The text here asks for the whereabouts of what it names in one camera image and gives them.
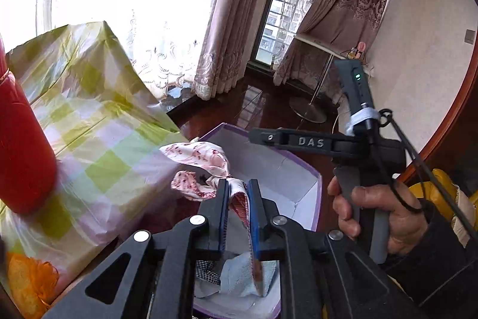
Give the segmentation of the person right hand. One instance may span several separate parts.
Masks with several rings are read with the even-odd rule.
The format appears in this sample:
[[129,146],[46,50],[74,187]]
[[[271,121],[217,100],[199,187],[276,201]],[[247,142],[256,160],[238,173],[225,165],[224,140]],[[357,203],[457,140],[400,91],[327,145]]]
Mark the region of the person right hand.
[[327,192],[333,197],[332,207],[338,215],[339,229],[354,240],[361,234],[361,227],[353,217],[353,207],[383,210],[389,216],[388,253],[399,256],[408,254],[426,233],[428,222],[422,211],[413,213],[398,200],[402,198],[411,207],[421,208],[420,202],[405,184],[396,182],[395,190],[397,193],[384,184],[359,186],[353,189],[352,200],[347,201],[342,195],[338,179],[332,178]]

